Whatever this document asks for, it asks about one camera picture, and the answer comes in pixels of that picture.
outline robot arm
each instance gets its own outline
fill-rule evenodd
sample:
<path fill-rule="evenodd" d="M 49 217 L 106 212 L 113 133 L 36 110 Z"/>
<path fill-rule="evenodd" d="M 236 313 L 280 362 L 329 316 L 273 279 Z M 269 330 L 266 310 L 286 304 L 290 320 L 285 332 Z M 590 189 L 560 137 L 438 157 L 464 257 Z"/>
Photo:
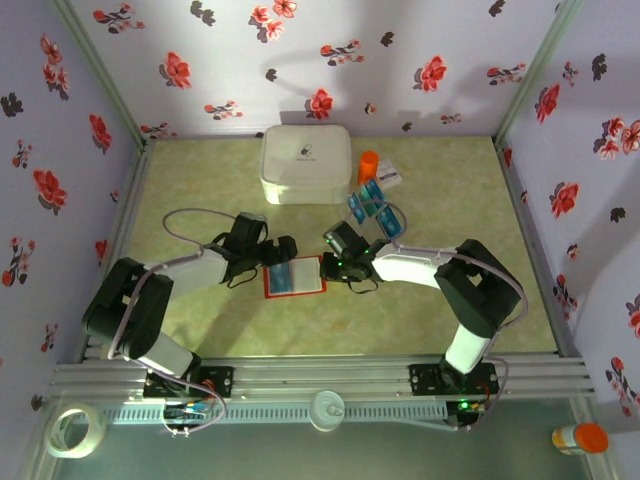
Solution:
<path fill-rule="evenodd" d="M 329 229 L 324 238 L 334 253 L 325 253 L 322 275 L 348 283 L 406 281 L 437 288 L 451 305 L 460 326 L 439 365 L 441 381 L 452 390 L 462 385 L 482 360 L 498 328 L 511 314 L 520 295 L 504 279 L 454 258 L 463 255 L 513 276 L 477 240 L 458 248 L 431 251 L 395 246 L 377 240 L 372 245 L 346 222 Z"/>
<path fill-rule="evenodd" d="M 198 260 L 151 275 L 140 290 L 118 350 L 127 358 L 170 375 L 185 377 L 193 372 L 200 358 L 161 332 L 169 300 L 221 283 L 233 288 L 233 279 L 246 271 L 295 258 L 298 251 L 293 238 L 279 237 L 275 246 L 273 240 L 260 240 L 267 233 L 264 217 L 243 212 L 230 232 L 204 245 Z M 82 318 L 89 335 L 111 344 L 136 284 L 152 267 L 130 258 L 114 264 Z"/>

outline blue card on red tray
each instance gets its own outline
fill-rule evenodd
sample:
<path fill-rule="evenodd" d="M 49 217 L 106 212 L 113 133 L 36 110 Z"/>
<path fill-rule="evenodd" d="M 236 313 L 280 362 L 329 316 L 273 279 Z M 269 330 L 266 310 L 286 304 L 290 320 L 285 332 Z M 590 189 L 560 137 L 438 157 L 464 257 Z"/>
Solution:
<path fill-rule="evenodd" d="M 293 281 L 289 262 L 269 267 L 269 293 L 277 295 L 291 292 L 293 292 Z"/>

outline white tape roll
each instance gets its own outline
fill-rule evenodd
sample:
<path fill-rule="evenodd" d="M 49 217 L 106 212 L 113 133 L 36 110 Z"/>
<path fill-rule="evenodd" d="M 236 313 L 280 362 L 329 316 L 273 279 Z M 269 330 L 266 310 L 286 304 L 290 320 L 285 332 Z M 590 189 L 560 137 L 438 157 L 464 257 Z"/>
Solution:
<path fill-rule="evenodd" d="M 86 416 L 88 429 L 85 437 L 74 447 L 69 447 L 65 434 L 73 423 L 73 415 L 83 413 Z M 66 405 L 51 416 L 45 429 L 44 442 L 47 452 L 58 458 L 82 458 L 93 452 L 107 431 L 107 419 L 93 407 L 82 403 Z"/>

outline cable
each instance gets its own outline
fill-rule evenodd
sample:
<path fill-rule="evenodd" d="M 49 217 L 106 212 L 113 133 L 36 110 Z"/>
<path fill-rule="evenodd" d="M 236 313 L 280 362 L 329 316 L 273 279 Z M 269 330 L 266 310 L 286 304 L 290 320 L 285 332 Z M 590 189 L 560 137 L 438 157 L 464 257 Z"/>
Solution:
<path fill-rule="evenodd" d="M 215 390 L 212 390 L 212 389 L 210 389 L 208 387 L 205 387 L 204 385 L 199 385 L 199 384 L 193 383 L 193 382 L 187 382 L 186 380 L 182 380 L 180 378 L 176 378 L 173 375 L 166 374 L 164 372 L 161 372 L 160 370 L 156 370 L 156 369 L 150 368 L 148 365 L 145 365 L 143 362 L 141 362 L 139 360 L 133 360 L 133 362 L 135 362 L 138 365 L 146 368 L 147 370 L 151 370 L 153 373 L 155 373 L 156 375 L 164 378 L 165 380 L 169 380 L 170 382 L 174 382 L 174 383 L 177 383 L 179 385 L 183 385 L 185 387 L 195 388 L 197 390 L 200 390 L 201 392 L 208 393 L 209 395 L 215 397 L 217 402 L 220 403 L 220 406 L 222 408 L 220 409 L 220 412 L 218 413 L 218 415 L 216 415 L 211 420 L 207 420 L 206 422 L 204 422 L 204 423 L 202 423 L 200 425 L 196 425 L 194 427 L 186 428 L 182 433 L 180 433 L 177 429 L 176 430 L 171 430 L 169 428 L 169 426 L 165 422 L 163 422 L 164 426 L 167 428 L 167 430 L 169 430 L 174 435 L 189 436 L 190 433 L 197 432 L 198 430 L 203 430 L 203 429 L 207 428 L 208 426 L 213 425 L 214 423 L 218 423 L 227 414 L 227 404 L 224 401 L 224 398 L 222 398 L 222 396 L 218 392 L 216 392 Z"/>
<path fill-rule="evenodd" d="M 350 211 L 347 214 L 347 216 L 344 217 L 344 221 L 346 222 L 351 215 L 355 216 L 356 212 L 360 209 L 361 206 L 364 207 L 365 205 L 375 205 L 377 207 L 379 203 L 382 203 L 383 205 L 386 205 L 388 207 L 393 208 L 397 213 L 400 214 L 400 218 L 402 218 L 402 223 L 404 224 L 404 226 L 402 227 L 402 230 L 400 231 L 400 233 L 398 233 L 397 235 L 394 235 L 390 239 L 392 241 L 395 241 L 395 240 L 399 239 L 402 235 L 405 234 L 405 232 L 407 231 L 407 227 L 409 226 L 409 221 L 407 220 L 407 216 L 400 209 L 400 207 L 398 207 L 394 203 L 387 202 L 386 200 L 366 200 L 364 202 L 361 202 L 360 205 L 357 206 L 357 207 L 353 207 L 353 208 L 350 207 Z"/>
<path fill-rule="evenodd" d="M 484 357 L 485 360 L 489 360 L 489 361 L 494 361 L 494 362 L 499 362 L 502 363 L 504 365 L 504 379 L 502 381 L 502 385 L 500 386 L 500 388 L 498 389 L 498 393 L 496 393 L 496 396 L 493 398 L 493 401 L 491 402 L 491 404 L 489 405 L 489 408 L 487 408 L 487 410 L 485 411 L 484 415 L 482 415 L 474 424 L 473 424 L 473 429 L 475 430 L 479 425 L 482 424 L 482 422 L 486 421 L 487 416 L 493 411 L 495 404 L 497 403 L 497 401 L 500 399 L 500 397 L 502 396 L 502 393 L 504 392 L 504 388 L 507 384 L 507 380 L 509 378 L 509 364 L 502 358 L 499 357 L 490 357 L 487 354 L 491 351 L 491 349 L 493 348 L 493 346 L 495 345 L 496 341 L 498 340 L 498 337 L 500 336 L 500 334 L 502 333 L 503 330 L 505 330 L 506 328 L 515 326 L 516 324 L 520 323 L 522 320 L 524 320 L 524 318 L 527 316 L 527 313 L 529 312 L 529 300 L 527 298 L 527 295 L 524 291 L 524 289 L 518 284 L 518 282 L 516 282 L 513 278 L 511 278 L 509 275 L 507 275 L 506 273 L 502 272 L 501 270 L 498 270 L 497 268 L 481 261 L 478 259 L 475 259 L 473 257 L 468 257 L 467 255 L 462 255 L 460 253 L 457 252 L 450 252 L 450 251 L 446 251 L 443 249 L 437 249 L 437 248 L 413 248 L 413 247 L 404 247 L 404 246 L 400 246 L 397 244 L 397 240 L 398 238 L 400 238 L 402 235 L 404 235 L 404 233 L 407 230 L 407 227 L 409 225 L 409 222 L 407 220 L 406 215 L 404 214 L 404 212 L 397 206 L 386 202 L 384 200 L 367 200 L 366 202 L 362 202 L 362 205 L 367 205 L 370 203 L 383 203 L 386 204 L 392 208 L 394 208 L 402 217 L 402 220 L 404 222 L 404 229 L 395 237 L 393 237 L 391 239 L 391 243 L 398 249 L 398 253 L 401 254 L 403 251 L 405 252 L 416 252 L 416 253 L 431 253 L 431 254 L 435 254 L 438 257 L 440 257 L 441 255 L 445 255 L 445 256 L 449 256 L 451 258 L 457 258 L 459 260 L 463 260 L 465 262 L 468 263 L 472 263 L 484 270 L 486 270 L 489 273 L 492 273 L 494 275 L 496 275 L 498 278 L 504 280 L 511 288 L 513 288 L 513 290 L 520 296 L 520 299 L 522 300 L 522 310 L 520 311 L 520 313 L 513 319 L 510 320 L 509 322 L 501 325 L 498 330 L 496 331 L 495 335 L 493 336 L 493 338 L 489 341 L 489 343 L 487 344 L 487 347 L 484 349 L 484 351 L 482 352 L 482 357 Z M 352 208 L 349 215 L 355 215 L 355 212 L 357 211 L 358 207 L 356 208 Z M 467 426 L 467 432 L 471 431 L 472 427 L 471 425 Z"/>
<path fill-rule="evenodd" d="M 131 317 L 131 312 L 133 310 L 133 307 L 135 306 L 136 301 L 138 300 L 138 297 L 140 296 L 140 290 L 142 290 L 142 287 L 147 282 L 149 277 L 151 277 L 154 273 L 156 273 L 156 272 L 158 272 L 160 270 L 172 267 L 174 265 L 180 265 L 182 263 L 188 263 L 188 262 L 191 262 L 193 260 L 197 260 L 200 257 L 202 257 L 202 255 L 204 255 L 204 246 L 200 242 L 198 242 L 197 240 L 193 240 L 191 238 L 183 237 L 182 235 L 178 235 L 177 233 L 175 233 L 173 230 L 171 230 L 167 226 L 167 220 L 170 217 L 172 217 L 173 215 L 176 215 L 178 213 L 182 213 L 182 212 L 214 213 L 216 215 L 221 215 L 223 217 L 228 217 L 228 218 L 231 218 L 231 219 L 235 218 L 233 215 L 229 215 L 228 213 L 219 212 L 217 210 L 209 210 L 207 208 L 197 208 L 197 207 L 179 208 L 177 210 L 173 210 L 173 211 L 167 213 L 164 217 L 162 217 L 162 227 L 165 229 L 165 231 L 169 235 L 171 235 L 172 237 L 177 238 L 178 240 L 182 240 L 183 242 L 191 243 L 192 245 L 197 246 L 198 247 L 198 253 L 194 253 L 194 254 L 191 254 L 191 255 L 186 255 L 184 257 L 174 258 L 172 260 L 168 260 L 165 263 L 161 263 L 160 265 L 156 265 L 155 267 L 150 268 L 149 270 L 147 270 L 145 272 L 144 275 L 142 275 L 142 277 L 140 277 L 140 280 L 138 280 L 138 283 L 136 283 L 136 286 L 133 289 L 133 293 L 131 294 L 131 299 L 129 300 L 129 304 L 127 305 L 127 308 L 124 311 L 124 315 L 122 315 L 122 320 L 120 320 L 120 325 L 118 325 L 118 329 L 116 330 L 116 333 L 113 336 L 113 340 L 111 341 L 111 345 L 109 346 L 109 351 L 107 352 L 107 358 L 109 360 L 113 360 L 113 357 L 114 357 L 114 355 L 116 353 L 116 350 L 118 349 L 118 346 L 120 345 L 120 340 L 122 340 L 122 336 L 124 335 L 125 328 L 127 327 L 127 324 L 129 323 L 129 318 Z"/>
<path fill-rule="evenodd" d="M 167 213 L 164 217 L 162 217 L 162 227 L 165 229 L 165 231 L 171 235 L 174 238 L 177 238 L 178 240 L 182 240 L 183 242 L 187 242 L 187 243 L 191 243 L 195 246 L 198 247 L 198 252 L 191 254 L 191 255 L 186 255 L 184 257 L 178 257 L 178 258 L 174 258 L 172 260 L 169 260 L 163 264 L 160 265 L 156 265 L 155 267 L 150 268 L 149 270 L 147 270 L 147 272 L 142 275 L 142 277 L 140 277 L 140 279 L 138 280 L 138 282 L 136 283 L 136 286 L 133 289 L 133 293 L 131 294 L 131 298 L 129 300 L 129 304 L 127 305 L 127 308 L 124 311 L 124 314 L 122 315 L 122 320 L 120 320 L 120 325 L 118 325 L 118 329 L 116 330 L 115 335 L 113 336 L 113 340 L 111 341 L 111 345 L 109 346 L 109 351 L 107 352 L 107 358 L 109 360 L 112 360 L 113 357 L 115 356 L 116 350 L 118 349 L 118 346 L 120 345 L 120 341 L 122 340 L 122 336 L 124 335 L 124 331 L 127 327 L 127 324 L 129 323 L 129 318 L 131 317 L 131 312 L 133 310 L 133 307 L 135 306 L 138 297 L 140 296 L 140 290 L 142 290 L 142 287 L 144 286 L 144 284 L 146 283 L 146 281 L 149 279 L 149 277 L 151 277 L 154 273 L 156 273 L 159 270 L 163 270 L 165 268 L 169 268 L 171 266 L 174 265 L 180 265 L 182 263 L 187 263 L 187 262 L 191 262 L 193 260 L 197 260 L 199 258 L 202 257 L 202 255 L 204 255 L 204 246 L 198 242 L 197 240 L 193 240 L 191 238 L 187 238 L 184 237 L 182 235 L 179 235 L 177 233 L 175 233 L 173 230 L 171 230 L 168 226 L 167 226 L 167 220 L 172 217 L 173 215 L 176 215 L 178 213 L 182 213 L 182 212 L 205 212 L 205 213 L 213 213 L 216 215 L 221 215 L 223 217 L 227 217 L 227 218 L 231 218 L 231 219 L 235 219 L 235 217 L 233 215 L 229 215 L 228 213 L 224 213 L 224 212 L 219 212 L 217 210 L 210 210 L 207 208 L 180 208 L 177 210 L 173 210 L 169 213 Z M 204 385 L 199 385 L 197 383 L 192 383 L 192 382 L 187 382 L 185 380 L 182 380 L 180 378 L 177 378 L 173 375 L 168 375 L 164 372 L 161 372 L 159 370 L 155 370 L 153 368 L 150 368 L 148 365 L 145 365 L 143 362 L 139 361 L 139 360 L 133 360 L 135 363 L 137 363 L 138 365 L 143 366 L 144 368 L 152 371 L 153 373 L 155 373 L 156 375 L 164 378 L 165 380 L 168 380 L 170 382 L 173 383 L 177 383 L 179 385 L 183 385 L 185 387 L 191 387 L 191 388 L 195 388 L 196 390 L 200 390 L 202 392 L 205 392 L 213 397 L 216 398 L 216 400 L 218 400 L 220 402 L 220 405 L 222 406 L 220 413 L 218 415 L 216 415 L 214 418 L 212 418 L 211 420 L 204 422 L 201 425 L 197 425 L 195 427 L 190 427 L 190 428 L 185 428 L 185 430 L 183 431 L 183 435 L 188 436 L 189 433 L 191 432 L 197 432 L 199 430 L 202 430 L 204 428 L 207 428 L 210 425 L 213 425 L 214 423 L 217 423 L 220 421 L 220 419 L 222 419 L 222 417 L 224 417 L 227 413 L 227 405 L 224 401 L 224 399 L 220 396 L 220 394 L 218 392 L 216 392 L 213 389 L 207 388 Z M 167 427 L 167 429 L 169 431 L 171 431 L 171 433 L 173 433 L 174 435 L 178 435 L 178 431 L 177 430 L 171 430 L 165 423 L 165 427 Z"/>
<path fill-rule="evenodd" d="M 249 283 L 251 280 L 253 280 L 257 276 L 258 276 L 258 269 L 253 267 L 253 275 L 250 278 L 247 278 L 246 280 L 242 280 L 241 282 L 238 282 L 235 285 L 231 285 L 231 282 L 233 282 L 233 278 L 232 278 L 227 282 L 227 288 L 231 289 L 231 288 L 239 287 L 240 285 L 244 285 L 245 283 Z"/>
<path fill-rule="evenodd" d="M 509 364 L 507 363 L 506 360 L 500 357 L 489 357 L 489 356 L 485 357 L 485 360 L 502 363 L 502 365 L 504 366 L 504 376 L 503 376 L 504 378 L 502 380 L 502 385 L 500 385 L 500 388 L 498 389 L 498 393 L 496 393 L 496 396 L 493 397 L 493 400 L 491 401 L 489 408 L 485 410 L 484 415 L 481 415 L 480 418 L 476 420 L 473 425 L 467 425 L 467 432 L 470 432 L 471 430 L 475 430 L 480 425 L 482 425 L 482 422 L 487 421 L 487 417 L 491 414 L 491 412 L 493 412 L 495 404 L 498 402 L 498 400 L 500 400 L 500 397 L 504 392 L 504 387 L 507 385 L 507 379 L 509 378 Z"/>

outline white plastic container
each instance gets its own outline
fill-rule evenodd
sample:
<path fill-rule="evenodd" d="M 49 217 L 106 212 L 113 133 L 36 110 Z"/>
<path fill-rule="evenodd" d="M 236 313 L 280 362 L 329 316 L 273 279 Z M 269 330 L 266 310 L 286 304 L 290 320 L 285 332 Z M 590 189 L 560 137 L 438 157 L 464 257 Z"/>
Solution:
<path fill-rule="evenodd" d="M 351 184 L 351 140 L 339 125 L 278 125 L 262 142 L 260 180 L 269 203 L 345 202 Z"/>

